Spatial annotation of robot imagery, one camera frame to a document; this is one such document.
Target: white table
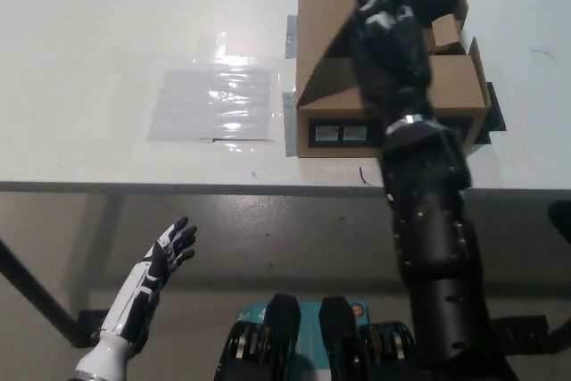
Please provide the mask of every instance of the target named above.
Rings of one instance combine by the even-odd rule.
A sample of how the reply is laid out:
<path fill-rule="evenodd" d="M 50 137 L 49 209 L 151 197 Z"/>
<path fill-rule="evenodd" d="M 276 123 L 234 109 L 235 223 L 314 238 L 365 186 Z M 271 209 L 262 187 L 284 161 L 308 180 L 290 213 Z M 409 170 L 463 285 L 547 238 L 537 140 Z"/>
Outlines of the white table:
<path fill-rule="evenodd" d="M 567 0 L 469 0 L 507 132 L 469 157 L 476 188 L 569 189 Z M 0 189 L 343 195 L 377 193 L 376 161 L 286 157 L 281 92 L 296 0 L 0 0 Z M 268 65 L 271 142 L 148 140 L 161 81 L 201 37 Z M 366 180 L 363 184 L 359 167 Z"/>

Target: concrete floor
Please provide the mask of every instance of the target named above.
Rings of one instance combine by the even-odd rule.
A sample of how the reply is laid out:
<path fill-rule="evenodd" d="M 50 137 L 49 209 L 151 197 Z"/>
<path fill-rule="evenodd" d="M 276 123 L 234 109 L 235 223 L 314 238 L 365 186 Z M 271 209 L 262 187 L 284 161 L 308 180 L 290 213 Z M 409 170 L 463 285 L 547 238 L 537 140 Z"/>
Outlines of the concrete floor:
<path fill-rule="evenodd" d="M 475 202 L 492 315 L 546 314 L 557 327 L 571 315 L 571 251 L 538 219 L 546 198 L 518 201 Z M 497 216 L 498 207 L 511 221 Z M 199 226 L 196 256 L 162 294 L 149 342 L 129 365 L 131 380 L 212 379 L 236 315 L 276 291 L 300 300 L 345 293 L 368 301 L 373 321 L 410 323 L 380 201 L 0 193 L 0 237 L 76 313 L 108 308 L 132 264 L 183 214 Z M 70 377 L 83 351 L 3 277 L 0 296 L 1 378 Z M 568 379 L 571 371 L 571 352 L 511 361 L 524 381 Z"/>

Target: white label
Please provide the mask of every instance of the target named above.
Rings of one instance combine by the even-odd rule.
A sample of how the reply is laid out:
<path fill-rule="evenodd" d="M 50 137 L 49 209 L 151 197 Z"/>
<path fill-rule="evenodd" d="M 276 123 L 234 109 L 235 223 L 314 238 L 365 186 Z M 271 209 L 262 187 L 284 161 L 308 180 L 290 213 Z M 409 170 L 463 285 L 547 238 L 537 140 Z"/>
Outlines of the white label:
<path fill-rule="evenodd" d="M 364 142 L 367 140 L 367 126 L 351 125 L 344 127 L 343 140 L 350 140 L 352 142 Z"/>
<path fill-rule="evenodd" d="M 336 125 L 322 125 L 315 127 L 316 142 L 335 142 L 339 139 L 339 127 Z"/>

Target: robotic arm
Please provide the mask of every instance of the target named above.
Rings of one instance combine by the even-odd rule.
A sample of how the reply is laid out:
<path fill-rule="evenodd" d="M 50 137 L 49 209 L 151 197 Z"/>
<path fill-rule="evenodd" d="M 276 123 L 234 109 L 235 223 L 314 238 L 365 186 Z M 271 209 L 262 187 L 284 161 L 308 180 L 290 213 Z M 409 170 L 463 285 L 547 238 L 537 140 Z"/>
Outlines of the robotic arm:
<path fill-rule="evenodd" d="M 517 380 L 485 304 L 476 231 L 464 210 L 471 186 L 455 134 L 434 116 L 428 54 L 409 0 L 357 0 L 353 68 L 381 112 L 379 166 L 393 210 L 420 364 L 452 379 Z"/>
<path fill-rule="evenodd" d="M 170 275 L 194 256 L 196 227 L 188 218 L 171 225 L 133 267 L 99 333 L 99 343 L 76 367 L 71 381 L 124 381 L 127 362 L 145 347 L 159 295 Z"/>

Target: white robotic hand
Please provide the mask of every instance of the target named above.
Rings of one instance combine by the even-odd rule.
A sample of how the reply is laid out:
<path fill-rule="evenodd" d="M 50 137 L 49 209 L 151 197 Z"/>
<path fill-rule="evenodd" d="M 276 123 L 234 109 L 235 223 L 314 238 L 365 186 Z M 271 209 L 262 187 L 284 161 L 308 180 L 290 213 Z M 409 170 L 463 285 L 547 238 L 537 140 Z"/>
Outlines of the white robotic hand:
<path fill-rule="evenodd" d="M 109 330 L 131 344 L 132 356 L 139 354 L 146 344 L 149 325 L 159 305 L 160 292 L 169 281 L 170 274 L 175 272 L 182 262 L 194 256 L 191 245 L 195 241 L 196 227 L 184 230 L 187 223 L 188 218 L 184 217 L 171 225 L 153 244 L 143 260 L 132 269 L 128 281 L 115 300 L 118 305 L 113 303 L 102 325 L 102 330 Z M 137 282 L 134 290 L 130 279 Z M 122 294 L 124 298 L 130 295 L 130 308 L 118 302 Z"/>
<path fill-rule="evenodd" d="M 123 283 L 99 333 L 99 344 L 76 367 L 77 380 L 123 381 L 127 361 L 145 347 L 159 295 L 182 262 L 194 256 L 196 227 L 171 225 Z"/>

